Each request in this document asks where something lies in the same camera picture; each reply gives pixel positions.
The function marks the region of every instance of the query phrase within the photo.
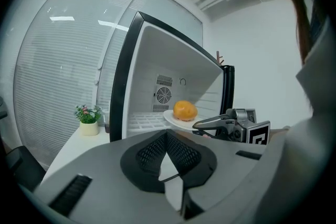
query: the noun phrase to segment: hair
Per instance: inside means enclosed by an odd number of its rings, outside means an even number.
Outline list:
[[[304,65],[312,44],[310,38],[310,24],[307,16],[307,7],[305,0],[292,0],[297,17],[297,35],[299,38],[299,50],[301,63]]]

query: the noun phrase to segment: orange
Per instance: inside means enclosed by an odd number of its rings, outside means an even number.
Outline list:
[[[174,116],[182,121],[192,121],[197,116],[197,108],[188,101],[176,102],[173,109]]]

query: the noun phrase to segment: small plant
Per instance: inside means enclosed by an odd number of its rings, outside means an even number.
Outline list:
[[[75,116],[81,123],[95,123],[101,117],[100,107],[94,106],[93,109],[89,109],[86,105],[76,106]]]

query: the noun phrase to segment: potted plant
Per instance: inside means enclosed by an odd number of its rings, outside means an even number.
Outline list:
[[[76,106],[75,116],[79,119],[79,130],[82,135],[97,135],[99,133],[97,121],[101,117],[100,108],[89,109],[86,105]]]

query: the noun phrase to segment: ceiling light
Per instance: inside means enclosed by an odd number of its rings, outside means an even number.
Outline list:
[[[124,30],[124,31],[128,31],[129,28],[128,27],[125,27],[125,26],[122,26],[122,25],[117,25],[115,23],[111,23],[111,22],[105,22],[103,20],[98,20],[98,23],[100,25],[106,25],[106,26],[111,26],[111,27],[115,27],[117,29],[120,29],[120,30]]]
[[[65,16],[60,16],[60,17],[50,17],[50,20],[75,20],[73,17],[65,17]]]

